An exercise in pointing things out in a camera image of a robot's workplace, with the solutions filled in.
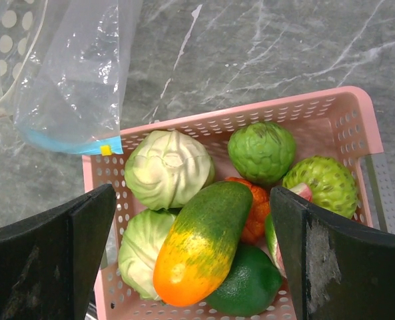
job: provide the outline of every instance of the orange vegetable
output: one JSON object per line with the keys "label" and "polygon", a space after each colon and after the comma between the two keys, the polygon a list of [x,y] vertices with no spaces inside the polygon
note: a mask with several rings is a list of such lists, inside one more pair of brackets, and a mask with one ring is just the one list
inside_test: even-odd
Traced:
{"label": "orange vegetable", "polygon": [[252,209],[250,209],[240,240],[249,245],[254,245],[264,235],[265,218],[270,214],[270,198],[268,193],[263,188],[243,178],[228,177],[225,180],[242,183],[252,191]]}

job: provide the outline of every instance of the basket handle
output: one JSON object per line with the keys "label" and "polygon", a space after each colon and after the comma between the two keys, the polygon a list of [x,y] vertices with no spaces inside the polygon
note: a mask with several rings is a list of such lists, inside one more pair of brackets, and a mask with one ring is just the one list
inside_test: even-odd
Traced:
{"label": "basket handle", "polygon": [[395,234],[395,198],[385,154],[365,156],[370,186],[381,230]]}

